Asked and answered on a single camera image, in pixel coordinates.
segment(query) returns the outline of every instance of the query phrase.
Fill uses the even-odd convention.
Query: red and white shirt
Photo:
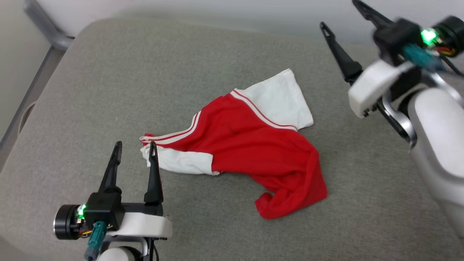
[[[148,161],[155,141],[160,168],[178,173],[249,175],[272,192],[255,201],[263,218],[290,214],[327,197],[319,154],[298,133],[313,117],[290,69],[235,89],[194,115],[184,131],[140,140]]]

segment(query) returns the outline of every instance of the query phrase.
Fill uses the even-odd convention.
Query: striped trim
[[[237,89],[233,90],[231,92],[231,95],[234,98],[245,102],[245,104],[248,105],[248,107],[250,107],[250,109],[256,114],[256,116],[258,116],[258,118],[262,120],[264,123],[266,123],[267,125],[277,128],[277,129],[288,129],[288,130],[298,131],[298,128],[293,125],[281,125],[281,124],[277,124],[269,120],[248,97],[239,93]]]
[[[176,142],[178,140],[181,140],[181,139],[189,136],[190,134],[192,134],[195,131],[195,129],[197,128],[197,125],[198,125],[198,120],[200,118],[200,114],[201,114],[201,111],[199,111],[197,114],[194,115],[194,117],[192,119],[192,124],[186,130],[178,131],[178,132],[174,132],[174,133],[171,133],[171,134],[158,136],[158,137],[142,136],[142,137],[140,137],[140,141],[142,143],[144,143],[144,142],[150,143],[151,141],[154,141],[154,142],[156,142],[157,145],[162,145],[162,144],[170,144],[170,143]]]

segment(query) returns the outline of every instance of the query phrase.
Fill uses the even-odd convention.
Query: gray fabric surface
[[[349,46],[368,65],[376,51]],[[301,131],[318,149],[329,196],[289,216],[262,219],[265,190],[246,175],[161,171],[174,235],[163,260],[459,260],[460,244],[378,114],[358,119],[325,43],[156,20],[103,20],[73,42],[37,102],[1,173],[4,238],[49,260],[82,260],[86,240],[59,241],[62,204],[98,189],[122,140],[118,186],[141,202],[148,169],[138,138],[186,129],[192,115],[233,88],[286,68],[315,124]]]

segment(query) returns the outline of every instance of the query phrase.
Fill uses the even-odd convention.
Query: red fabric
[[[266,219],[288,215],[327,197],[314,146],[294,130],[265,124],[231,94],[201,110],[191,135],[159,146],[210,153],[213,171],[249,175],[274,193],[264,193],[255,201]]]

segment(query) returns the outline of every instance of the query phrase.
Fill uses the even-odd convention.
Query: green led
[[[437,39],[437,33],[435,33],[435,30],[430,29],[430,30],[423,30],[420,35],[422,35],[422,39],[424,43],[428,46],[431,46],[434,44],[435,40]]]
[[[84,209],[87,207],[87,205],[82,205],[78,210],[77,210],[77,215],[80,219],[85,219],[84,218]]]

